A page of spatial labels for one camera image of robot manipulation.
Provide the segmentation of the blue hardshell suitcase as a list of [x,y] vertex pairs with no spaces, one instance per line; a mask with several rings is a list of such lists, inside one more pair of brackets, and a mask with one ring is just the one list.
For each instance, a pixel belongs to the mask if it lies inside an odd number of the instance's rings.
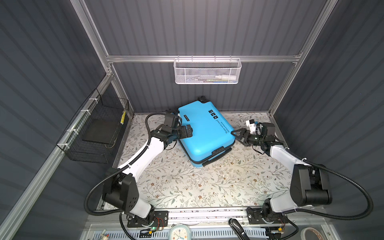
[[234,128],[214,104],[204,96],[178,108],[184,126],[190,125],[192,137],[180,139],[183,150],[196,168],[218,161],[232,150]]

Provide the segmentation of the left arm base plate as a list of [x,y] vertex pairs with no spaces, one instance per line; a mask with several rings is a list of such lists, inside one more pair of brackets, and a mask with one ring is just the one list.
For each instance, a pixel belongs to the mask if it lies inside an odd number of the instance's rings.
[[146,218],[139,216],[128,216],[128,228],[149,228],[149,227],[167,227],[169,220],[169,211],[154,210]]

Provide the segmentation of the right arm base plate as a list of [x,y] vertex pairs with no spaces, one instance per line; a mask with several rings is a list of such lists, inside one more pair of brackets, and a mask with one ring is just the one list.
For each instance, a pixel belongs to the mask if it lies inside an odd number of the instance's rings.
[[246,209],[249,224],[287,224],[288,221],[280,214],[262,208]]

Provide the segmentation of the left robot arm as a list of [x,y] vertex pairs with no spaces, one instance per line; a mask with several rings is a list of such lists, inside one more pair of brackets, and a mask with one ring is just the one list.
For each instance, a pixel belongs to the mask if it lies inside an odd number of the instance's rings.
[[145,119],[149,133],[145,145],[130,160],[117,168],[118,171],[122,171],[121,173],[103,183],[103,201],[126,214],[142,219],[150,217],[153,206],[140,198],[137,180],[169,144],[193,136],[192,127],[182,125],[179,112],[166,112],[164,123],[151,130],[148,120],[153,115],[150,114]]

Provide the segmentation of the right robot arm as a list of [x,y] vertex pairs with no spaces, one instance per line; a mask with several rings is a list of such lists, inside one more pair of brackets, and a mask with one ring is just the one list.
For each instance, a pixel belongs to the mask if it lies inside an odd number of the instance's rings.
[[304,163],[291,153],[276,137],[274,124],[249,120],[246,125],[246,128],[231,132],[235,139],[246,147],[260,147],[260,154],[266,154],[279,161],[292,173],[289,192],[265,200],[261,216],[266,223],[273,223],[278,214],[289,210],[332,203],[330,181],[326,171]]

